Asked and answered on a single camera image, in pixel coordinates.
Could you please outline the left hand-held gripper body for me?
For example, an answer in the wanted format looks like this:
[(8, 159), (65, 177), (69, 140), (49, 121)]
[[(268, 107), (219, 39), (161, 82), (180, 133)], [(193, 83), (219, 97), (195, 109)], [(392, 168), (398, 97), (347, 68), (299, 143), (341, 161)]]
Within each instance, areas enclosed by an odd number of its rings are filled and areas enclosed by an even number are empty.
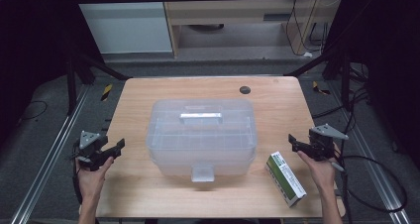
[(76, 142), (75, 160), (84, 168), (98, 170), (108, 159), (102, 148), (99, 147), (99, 139), (104, 137), (99, 133), (82, 131)]

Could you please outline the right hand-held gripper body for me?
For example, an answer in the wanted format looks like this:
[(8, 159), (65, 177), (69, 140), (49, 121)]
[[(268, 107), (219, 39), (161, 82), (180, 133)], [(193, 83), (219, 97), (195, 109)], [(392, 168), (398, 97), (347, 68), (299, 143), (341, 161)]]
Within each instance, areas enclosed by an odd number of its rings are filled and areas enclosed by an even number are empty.
[(309, 150), (307, 155), (315, 161), (323, 161), (335, 155), (334, 140), (348, 140), (349, 136), (329, 124), (309, 129)]

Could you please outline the green and white carton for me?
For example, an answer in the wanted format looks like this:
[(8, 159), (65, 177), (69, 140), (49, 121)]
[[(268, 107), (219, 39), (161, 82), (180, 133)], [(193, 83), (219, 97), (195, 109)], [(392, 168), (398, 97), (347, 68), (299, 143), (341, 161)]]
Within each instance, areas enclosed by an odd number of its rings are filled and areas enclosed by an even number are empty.
[(265, 163), (265, 169), (268, 171), (271, 179), (289, 207), (294, 206), (306, 196), (306, 190), (280, 152), (272, 153), (268, 157)]

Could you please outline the clear plastic storage box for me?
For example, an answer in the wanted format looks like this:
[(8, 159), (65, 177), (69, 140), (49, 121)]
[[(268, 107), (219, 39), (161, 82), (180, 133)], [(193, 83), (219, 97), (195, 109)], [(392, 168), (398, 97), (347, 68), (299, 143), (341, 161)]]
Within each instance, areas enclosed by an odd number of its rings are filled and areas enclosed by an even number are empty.
[(247, 99), (159, 100), (146, 145), (164, 175), (188, 175), (193, 182), (243, 175), (257, 153), (254, 106)]

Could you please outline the person's right hand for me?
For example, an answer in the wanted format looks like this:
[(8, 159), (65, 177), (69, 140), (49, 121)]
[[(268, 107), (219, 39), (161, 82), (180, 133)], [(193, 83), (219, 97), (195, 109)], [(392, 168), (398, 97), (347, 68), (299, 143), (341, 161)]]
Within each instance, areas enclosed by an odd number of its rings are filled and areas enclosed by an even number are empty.
[(335, 159), (328, 159), (316, 162), (309, 158), (305, 153), (298, 151), (297, 155), (309, 167), (311, 176), (320, 191), (334, 191), (335, 189)]

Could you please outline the person's left hand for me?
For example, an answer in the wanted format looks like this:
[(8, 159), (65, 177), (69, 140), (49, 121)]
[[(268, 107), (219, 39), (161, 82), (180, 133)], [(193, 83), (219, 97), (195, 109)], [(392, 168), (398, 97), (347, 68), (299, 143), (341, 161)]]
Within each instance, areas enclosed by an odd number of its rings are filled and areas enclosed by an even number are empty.
[(108, 158), (103, 166), (98, 170), (84, 168), (76, 161), (78, 185), (80, 188), (82, 202), (97, 202), (100, 199), (100, 193), (105, 182), (105, 175), (110, 166), (114, 163), (114, 158)]

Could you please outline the yellow and black tape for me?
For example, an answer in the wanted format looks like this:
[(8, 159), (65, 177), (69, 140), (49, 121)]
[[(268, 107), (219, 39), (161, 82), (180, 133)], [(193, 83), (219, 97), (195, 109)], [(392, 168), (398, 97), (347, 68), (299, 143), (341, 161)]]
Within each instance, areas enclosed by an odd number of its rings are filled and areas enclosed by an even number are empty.
[(312, 82), (312, 87), (313, 87), (313, 90), (315, 92), (318, 92), (318, 93), (321, 93), (321, 94), (324, 94), (324, 95), (331, 94), (328, 89), (321, 89), (320, 86), (319, 86), (319, 84), (316, 81), (313, 81)]
[(113, 84), (112, 83), (109, 83), (109, 84), (107, 84), (105, 86), (104, 91), (103, 91), (103, 93), (101, 95), (100, 101), (106, 101), (107, 100), (107, 98), (108, 98), (108, 96), (110, 94), (110, 91), (111, 91), (112, 87), (113, 87)]

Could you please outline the black metal stand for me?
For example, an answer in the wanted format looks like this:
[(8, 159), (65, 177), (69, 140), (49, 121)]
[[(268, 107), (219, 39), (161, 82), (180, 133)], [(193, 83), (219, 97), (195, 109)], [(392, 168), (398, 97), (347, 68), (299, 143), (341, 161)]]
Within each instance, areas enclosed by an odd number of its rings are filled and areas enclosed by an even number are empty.
[(68, 115), (70, 115), (75, 110), (77, 105), (75, 77), (78, 75), (83, 84), (92, 84), (95, 81), (95, 76), (90, 70), (91, 66), (98, 68), (99, 70), (107, 73), (108, 75), (111, 75), (118, 80), (129, 79), (129, 76), (108, 67), (104, 62), (100, 62), (99, 60), (96, 60), (90, 56), (68, 56), (65, 60), (68, 94)]
[(334, 79), (338, 74), (341, 75), (341, 101), (347, 110), (350, 110), (350, 54), (347, 50), (329, 49), (325, 50), (320, 56), (312, 59), (303, 66), (285, 76), (298, 77), (313, 67), (325, 62), (322, 76), (324, 79)]

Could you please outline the white cabinet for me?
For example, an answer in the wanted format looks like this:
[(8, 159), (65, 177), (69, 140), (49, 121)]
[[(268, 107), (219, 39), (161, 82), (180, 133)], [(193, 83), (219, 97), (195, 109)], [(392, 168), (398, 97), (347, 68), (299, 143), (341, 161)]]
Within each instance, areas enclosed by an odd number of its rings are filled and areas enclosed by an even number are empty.
[(163, 4), (81, 4), (94, 40), (103, 55), (171, 53)]

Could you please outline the light wooden desk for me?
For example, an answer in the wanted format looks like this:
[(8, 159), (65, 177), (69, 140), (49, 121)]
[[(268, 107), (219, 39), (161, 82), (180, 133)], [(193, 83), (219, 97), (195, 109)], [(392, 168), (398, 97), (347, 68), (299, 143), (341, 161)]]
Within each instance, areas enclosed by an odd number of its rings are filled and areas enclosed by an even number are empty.
[(280, 23), (292, 51), (309, 50), (307, 39), (316, 24), (334, 21), (341, 0), (247, 0), (167, 2), (168, 23), (183, 25), (216, 25), (245, 23)]

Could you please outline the aluminium floor rail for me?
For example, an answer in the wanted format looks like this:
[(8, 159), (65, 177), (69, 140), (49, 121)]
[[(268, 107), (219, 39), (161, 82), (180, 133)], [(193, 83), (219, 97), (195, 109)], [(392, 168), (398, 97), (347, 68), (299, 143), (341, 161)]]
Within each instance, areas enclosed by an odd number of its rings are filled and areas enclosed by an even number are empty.
[(372, 160), (375, 159), (375, 156), (368, 146), (368, 142), (363, 136), (363, 133), (352, 114), (343, 111), (343, 115), (349, 125), (349, 127), (346, 128), (349, 137), (356, 143), (356, 148), (361, 156), (368, 158), (368, 161), (366, 161), (367, 171), (372, 178), (374, 186), (378, 191), (384, 208), (388, 211), (391, 220), (394, 224), (412, 224), (404, 209), (397, 211), (398, 207), (402, 207), (403, 201), (397, 196), (397, 192), (391, 186), (391, 180), (388, 178), (389, 171), (385, 171), (380, 165), (372, 162)]
[(45, 186), (49, 180), (53, 168), (61, 154), (61, 151), (70, 135), (71, 130), (80, 114), (80, 111), (86, 101), (87, 94), (90, 90), (90, 85), (82, 85), (80, 92), (77, 95), (76, 104), (71, 113), (69, 113), (58, 134), (55, 137), (54, 142), (40, 167), (33, 183), (31, 184), (25, 198), (15, 211), (11, 218), (10, 224), (27, 224)]

